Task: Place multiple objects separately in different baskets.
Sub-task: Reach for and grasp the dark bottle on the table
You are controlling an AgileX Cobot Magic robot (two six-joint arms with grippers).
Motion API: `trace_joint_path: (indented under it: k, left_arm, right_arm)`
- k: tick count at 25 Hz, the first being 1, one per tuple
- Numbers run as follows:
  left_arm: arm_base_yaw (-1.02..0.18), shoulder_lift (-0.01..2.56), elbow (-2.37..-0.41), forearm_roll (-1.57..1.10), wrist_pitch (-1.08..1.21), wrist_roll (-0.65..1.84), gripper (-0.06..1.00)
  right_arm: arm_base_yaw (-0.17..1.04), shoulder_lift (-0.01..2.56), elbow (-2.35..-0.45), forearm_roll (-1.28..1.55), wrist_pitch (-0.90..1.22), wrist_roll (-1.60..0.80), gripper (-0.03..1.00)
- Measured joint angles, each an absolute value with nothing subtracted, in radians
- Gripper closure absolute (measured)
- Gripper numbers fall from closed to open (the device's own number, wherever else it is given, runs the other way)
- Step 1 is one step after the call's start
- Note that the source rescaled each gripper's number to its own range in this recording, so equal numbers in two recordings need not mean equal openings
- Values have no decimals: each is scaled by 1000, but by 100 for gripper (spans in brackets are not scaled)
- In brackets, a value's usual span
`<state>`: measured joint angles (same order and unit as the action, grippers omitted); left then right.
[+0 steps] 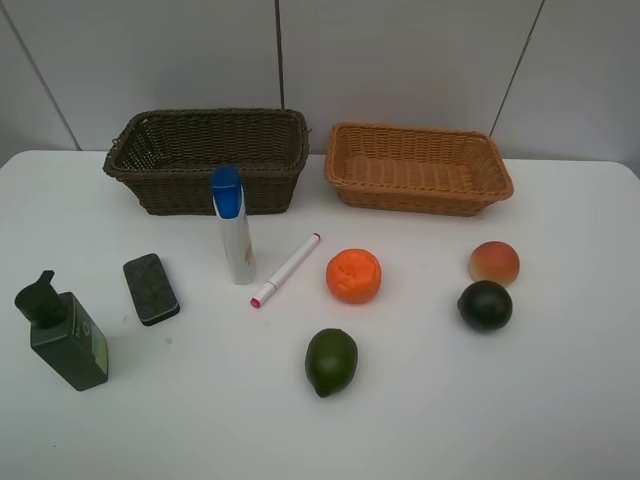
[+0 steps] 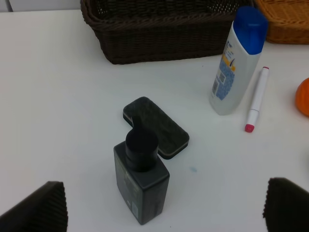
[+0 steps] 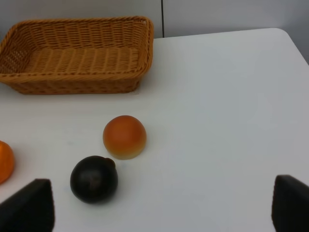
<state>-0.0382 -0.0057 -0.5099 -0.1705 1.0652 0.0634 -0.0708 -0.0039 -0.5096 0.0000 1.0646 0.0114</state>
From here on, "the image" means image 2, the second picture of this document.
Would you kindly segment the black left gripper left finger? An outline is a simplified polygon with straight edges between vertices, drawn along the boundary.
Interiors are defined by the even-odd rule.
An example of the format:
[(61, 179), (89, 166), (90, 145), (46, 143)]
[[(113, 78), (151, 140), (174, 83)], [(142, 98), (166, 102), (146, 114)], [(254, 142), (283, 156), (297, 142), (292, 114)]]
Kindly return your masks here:
[(66, 232), (68, 220), (64, 183), (48, 181), (0, 216), (0, 230)]

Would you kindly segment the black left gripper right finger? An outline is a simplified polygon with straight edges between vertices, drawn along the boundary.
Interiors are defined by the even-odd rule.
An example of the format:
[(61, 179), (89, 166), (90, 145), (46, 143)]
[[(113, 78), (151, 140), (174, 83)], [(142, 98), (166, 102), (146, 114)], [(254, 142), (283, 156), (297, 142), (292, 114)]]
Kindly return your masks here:
[(307, 232), (309, 192), (287, 178), (271, 178), (263, 218), (269, 232)]

